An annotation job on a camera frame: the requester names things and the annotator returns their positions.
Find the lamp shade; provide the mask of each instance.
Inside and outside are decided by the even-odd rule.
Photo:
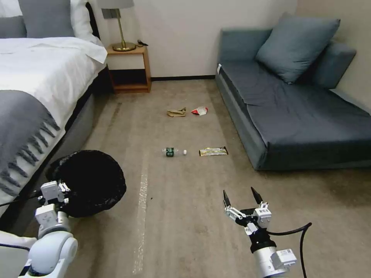
[[[99,8],[116,9],[131,8],[134,6],[134,0],[97,0]]]

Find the green bottle label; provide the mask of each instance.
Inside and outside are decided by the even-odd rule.
[[[166,156],[174,156],[174,148],[166,148]]]

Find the candy bar wrapper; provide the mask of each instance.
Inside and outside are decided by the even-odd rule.
[[[226,147],[222,148],[206,148],[200,150],[200,156],[213,156],[213,155],[227,155],[228,151]]]

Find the bed frame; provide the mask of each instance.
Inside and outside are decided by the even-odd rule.
[[[92,7],[86,4],[90,15],[90,24],[93,35],[100,38],[97,22]],[[50,163],[80,150],[89,137],[94,116],[94,95],[99,93],[113,93],[113,87],[109,76],[108,67],[102,70],[93,83],[88,87],[84,95],[78,100],[72,116],[66,124],[66,134],[58,142],[55,148],[46,157],[39,169],[34,173],[30,181],[24,186],[15,202],[11,204],[0,218],[0,230],[22,236],[28,225],[34,218],[34,212],[39,204],[36,199],[22,201],[32,194],[34,190],[47,182],[45,172]]]

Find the fringe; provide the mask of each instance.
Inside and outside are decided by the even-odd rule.
[[[11,190],[8,186],[0,182],[0,189],[4,191],[6,194],[12,196],[12,197],[17,197],[18,192],[15,192],[14,190]]]
[[[34,135],[32,135],[28,139],[28,143],[30,143],[32,146],[35,147],[35,149],[39,152],[39,154],[43,154],[43,150],[37,141],[36,138],[40,139],[40,141],[46,146],[49,147],[48,142],[46,141],[45,137],[40,133],[41,130],[49,134],[51,137],[55,138],[55,135],[52,133],[52,131],[46,126],[45,123],[49,124],[52,128],[54,128],[56,131],[60,131],[60,127],[57,125],[57,123],[54,121],[52,115],[48,112],[49,117],[44,119],[44,122],[40,126],[40,130],[37,131]],[[36,162],[38,162],[38,158],[32,153],[32,151],[29,149],[29,147],[25,144],[19,152],[17,152],[17,155],[22,157],[26,162],[31,164],[32,166],[36,165]],[[20,175],[27,178],[28,174],[18,166],[17,161],[14,160],[13,162],[8,163],[8,168],[13,169],[17,171]],[[17,188],[21,188],[21,185],[14,180],[11,176],[8,170],[3,170],[0,173],[0,177],[3,178],[5,181],[9,182],[10,184],[16,186]],[[3,184],[0,182],[0,190],[4,191],[6,194],[16,197],[19,194],[19,190],[11,189],[9,186]]]
[[[20,188],[20,184],[13,180],[12,177],[10,176],[9,172],[8,171],[2,171],[0,173],[0,177],[2,177],[4,180],[6,180],[7,182],[9,182],[10,184],[16,186],[16,187],[19,187]]]

